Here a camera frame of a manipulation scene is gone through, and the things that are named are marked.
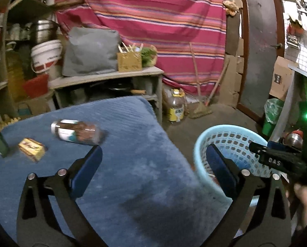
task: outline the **gray bag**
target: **gray bag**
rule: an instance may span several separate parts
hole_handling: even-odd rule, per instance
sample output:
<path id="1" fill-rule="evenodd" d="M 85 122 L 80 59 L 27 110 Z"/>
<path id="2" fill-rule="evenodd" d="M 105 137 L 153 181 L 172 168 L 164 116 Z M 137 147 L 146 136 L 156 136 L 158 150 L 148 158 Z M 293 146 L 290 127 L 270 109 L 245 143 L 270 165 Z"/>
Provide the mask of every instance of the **gray bag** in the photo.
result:
<path id="1" fill-rule="evenodd" d="M 120 43 L 116 30 L 72 28 L 62 74 L 77 76 L 116 71 Z"/>

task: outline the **door handle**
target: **door handle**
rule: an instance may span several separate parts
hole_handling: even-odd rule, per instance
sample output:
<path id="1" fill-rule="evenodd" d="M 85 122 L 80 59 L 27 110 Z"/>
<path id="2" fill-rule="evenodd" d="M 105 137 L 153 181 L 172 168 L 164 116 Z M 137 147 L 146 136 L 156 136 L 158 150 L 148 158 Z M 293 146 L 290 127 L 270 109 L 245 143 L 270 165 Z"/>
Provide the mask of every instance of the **door handle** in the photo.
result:
<path id="1" fill-rule="evenodd" d="M 270 45 L 272 47 L 275 47 L 276 49 L 280 49 L 283 47 L 283 44 L 282 43 L 279 43 L 279 44 L 276 44 L 276 45 Z"/>

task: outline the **metal screw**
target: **metal screw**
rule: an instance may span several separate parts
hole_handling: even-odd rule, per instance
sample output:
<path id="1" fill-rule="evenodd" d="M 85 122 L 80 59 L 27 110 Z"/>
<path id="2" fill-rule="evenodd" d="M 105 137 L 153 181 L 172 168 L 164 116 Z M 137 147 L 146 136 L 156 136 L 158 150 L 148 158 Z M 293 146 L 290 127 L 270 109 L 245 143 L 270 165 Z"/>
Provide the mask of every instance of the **metal screw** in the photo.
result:
<path id="1" fill-rule="evenodd" d="M 60 169 L 60 170 L 57 172 L 57 174 L 58 174 L 59 176 L 64 176 L 66 173 L 67 173 L 67 169 Z"/>
<path id="2" fill-rule="evenodd" d="M 272 178 L 275 179 L 275 180 L 279 180 L 279 175 L 278 174 L 273 174 Z"/>
<path id="3" fill-rule="evenodd" d="M 251 173 L 250 173 L 250 171 L 248 171 L 247 169 L 243 169 L 243 170 L 241 170 L 241 174 L 242 174 L 243 176 L 249 176 Z"/>
<path id="4" fill-rule="evenodd" d="M 28 179 L 29 179 L 29 180 L 32 180 L 32 179 L 35 178 L 35 176 L 36 176 L 36 175 L 35 175 L 34 173 L 31 173 L 31 174 L 28 175 Z"/>

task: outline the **glass jar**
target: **glass jar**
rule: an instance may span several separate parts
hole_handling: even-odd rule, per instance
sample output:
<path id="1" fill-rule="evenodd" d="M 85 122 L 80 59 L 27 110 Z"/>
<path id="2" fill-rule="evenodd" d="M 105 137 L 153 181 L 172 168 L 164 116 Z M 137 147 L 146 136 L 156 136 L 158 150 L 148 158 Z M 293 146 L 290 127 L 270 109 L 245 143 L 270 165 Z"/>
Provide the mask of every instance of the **glass jar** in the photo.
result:
<path id="1" fill-rule="evenodd" d="M 101 138 L 97 124 L 78 120 L 55 121 L 51 132 L 61 140 L 87 145 L 97 145 Z"/>

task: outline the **wooden basket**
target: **wooden basket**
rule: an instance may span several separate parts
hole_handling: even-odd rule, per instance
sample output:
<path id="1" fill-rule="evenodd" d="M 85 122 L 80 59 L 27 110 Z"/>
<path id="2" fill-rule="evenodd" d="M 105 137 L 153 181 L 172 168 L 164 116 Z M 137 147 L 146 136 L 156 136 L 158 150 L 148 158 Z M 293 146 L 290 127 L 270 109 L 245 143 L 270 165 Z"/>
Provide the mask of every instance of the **wooden basket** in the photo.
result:
<path id="1" fill-rule="evenodd" d="M 141 52 L 117 53 L 118 71 L 139 71 L 142 70 Z"/>

